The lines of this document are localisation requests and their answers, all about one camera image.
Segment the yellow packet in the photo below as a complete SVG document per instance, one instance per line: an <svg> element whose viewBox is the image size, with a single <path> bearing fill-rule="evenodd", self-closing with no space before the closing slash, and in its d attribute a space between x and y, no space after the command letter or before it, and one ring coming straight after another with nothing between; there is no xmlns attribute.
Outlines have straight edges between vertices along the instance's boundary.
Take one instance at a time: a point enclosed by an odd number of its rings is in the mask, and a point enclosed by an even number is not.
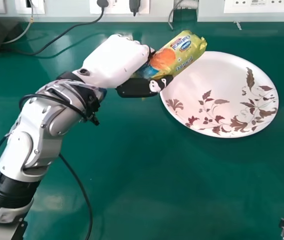
<svg viewBox="0 0 284 240"><path fill-rule="evenodd" d="M182 31L158 50L137 73L145 79L160 79L165 75L177 76L206 50L207 42L190 31Z"/></svg>

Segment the white robotic hand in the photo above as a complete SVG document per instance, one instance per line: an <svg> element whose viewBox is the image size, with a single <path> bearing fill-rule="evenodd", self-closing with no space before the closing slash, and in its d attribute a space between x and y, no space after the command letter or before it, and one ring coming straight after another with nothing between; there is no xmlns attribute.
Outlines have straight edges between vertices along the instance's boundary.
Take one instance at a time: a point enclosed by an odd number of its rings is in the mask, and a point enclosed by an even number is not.
<svg viewBox="0 0 284 240"><path fill-rule="evenodd" d="M117 88L147 62L150 48L120 35L110 36L73 71L88 85Z"/></svg>
<svg viewBox="0 0 284 240"><path fill-rule="evenodd" d="M123 98L152 97L173 80L171 75L159 80L131 77L153 52L149 46L141 45L138 41L112 35L73 74L89 86L116 89Z"/></svg>

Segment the robotic arm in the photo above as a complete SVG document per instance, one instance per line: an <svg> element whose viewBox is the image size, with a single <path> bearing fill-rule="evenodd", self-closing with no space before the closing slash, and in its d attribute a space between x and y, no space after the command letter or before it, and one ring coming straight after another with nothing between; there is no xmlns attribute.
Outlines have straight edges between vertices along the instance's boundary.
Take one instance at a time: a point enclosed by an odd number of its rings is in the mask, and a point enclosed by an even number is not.
<svg viewBox="0 0 284 240"><path fill-rule="evenodd" d="M145 64L151 49L112 35L89 55L80 69L66 72L36 94L24 97L22 107L0 157L0 240L20 240L24 218L49 166L58 157L63 137L78 122L98 125L95 112L107 88L121 97L151 97L163 88L154 80L130 78ZM160 81L168 85L172 76Z"/></svg>

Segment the black wire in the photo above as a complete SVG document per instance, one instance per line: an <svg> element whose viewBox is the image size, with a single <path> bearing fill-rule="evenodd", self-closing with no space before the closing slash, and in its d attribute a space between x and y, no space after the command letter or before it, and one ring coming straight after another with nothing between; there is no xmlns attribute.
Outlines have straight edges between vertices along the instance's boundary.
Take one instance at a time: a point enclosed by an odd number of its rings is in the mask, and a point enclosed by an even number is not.
<svg viewBox="0 0 284 240"><path fill-rule="evenodd" d="M88 207L88 210L89 210L89 216L90 216L90 224L89 224L89 227L88 227L88 233L86 235L86 238L85 240L88 240L91 236L91 233L92 233L92 226L93 226L93 209L92 209L92 205L91 205L91 202L87 196L87 193L85 191L85 188L84 188L84 185L83 183L81 182L80 178L78 177L78 175L76 174L76 172L73 170L73 168L71 167L71 165L66 161L66 159L63 157L63 155L60 153L58 155L62 161L64 162L64 164L66 165L66 167L69 169L69 171L72 173L73 177L75 178L75 180L77 181L79 187L81 188L81 191L83 193L83 196L84 196L84 199L85 199L85 202L87 204L87 207Z"/></svg>
<svg viewBox="0 0 284 240"><path fill-rule="evenodd" d="M78 109L77 107L73 106L69 102L61 100L61 99L53 97L53 96L48 96L48 95L38 94L38 93L28 94L28 95L25 95L24 97L22 97L20 99L19 103L18 103L18 107L20 108L20 111L23 108L24 101L27 100L27 99L30 99L30 98L47 99L47 100L51 100L51 101L57 102L59 104L62 104L64 106L72 109L73 111L77 112L79 115L81 115L84 118L85 121L87 121L87 116L85 115L85 113L83 113L80 109Z"/></svg>
<svg viewBox="0 0 284 240"><path fill-rule="evenodd" d="M80 109L76 108L75 106L71 105L70 103L66 102L66 101L63 101L61 99L58 99L58 98L55 98L55 97L52 97L52 96L47 96L47 95L43 95L43 94L38 94L38 93L34 93L34 94L28 94L28 95L25 95L24 97L22 97L18 103L19 105L19 108L20 108L20 111L22 110L23 108L23 103L26 99L29 99L29 98L43 98L43 99L48 99L48 100L51 100L51 101L55 101L57 103L60 103L62 105L65 105L66 107L69 107L71 108L72 110L76 111L77 113L79 113L80 115L84 115L83 112L81 112ZM74 176L75 180L77 181L82 193L83 193L83 196L84 196L84 199L85 199L85 202L87 204L87 207L88 207L88 210L89 210L89 218L90 218L90 223L89 223L89 228L88 228L88 233L86 235L86 238L85 240L88 240L91 236L91 233L92 233L92 227L93 227L93 209L92 209L92 205L90 203L90 200L87 196L87 193L85 191L85 188L84 188L84 185L82 183L82 181L80 180L80 178L78 177L78 175L76 174L76 172L73 170L73 168L71 167L71 165L67 162L67 160L65 159L65 157L63 157L63 155L60 153L59 154L59 157L62 159L62 161L64 162L64 164L66 165L66 167L69 169L69 171L72 173L72 175Z"/></svg>
<svg viewBox="0 0 284 240"><path fill-rule="evenodd" d="M94 21L91 22L84 22L84 23L79 23L76 25L73 25L72 27L68 28L67 30L65 30L64 32L62 32L59 36L57 36L56 38L54 38L52 41L48 42L44 47L42 47L40 50L36 51L36 52L24 52L24 51L20 51L17 49L12 49L12 48L4 48L4 50L13 52L13 53L17 53L17 54L22 54L22 55L27 55L27 56L34 56L37 55L39 53L41 53L42 51L44 51L48 46L50 46L52 43L54 43L56 40L60 39L62 36L64 36L65 34L67 34L69 31L71 31L73 28L78 27L78 26L84 26L84 25L91 25L91 24L95 24L98 21L101 20L101 18L104 15L104 7L101 8L102 12L101 15Z"/></svg>

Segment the power plug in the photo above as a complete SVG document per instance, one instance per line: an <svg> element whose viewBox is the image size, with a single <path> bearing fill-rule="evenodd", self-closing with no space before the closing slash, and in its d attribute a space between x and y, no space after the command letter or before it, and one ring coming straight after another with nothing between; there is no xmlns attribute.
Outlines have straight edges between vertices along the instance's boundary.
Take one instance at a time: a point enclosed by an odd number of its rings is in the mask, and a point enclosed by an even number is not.
<svg viewBox="0 0 284 240"><path fill-rule="evenodd" d="M138 13L141 7L141 0L130 0L130 10L133 13L134 17Z"/></svg>
<svg viewBox="0 0 284 240"><path fill-rule="evenodd" d="M97 0L97 5L100 8L107 8L108 7L108 0Z"/></svg>

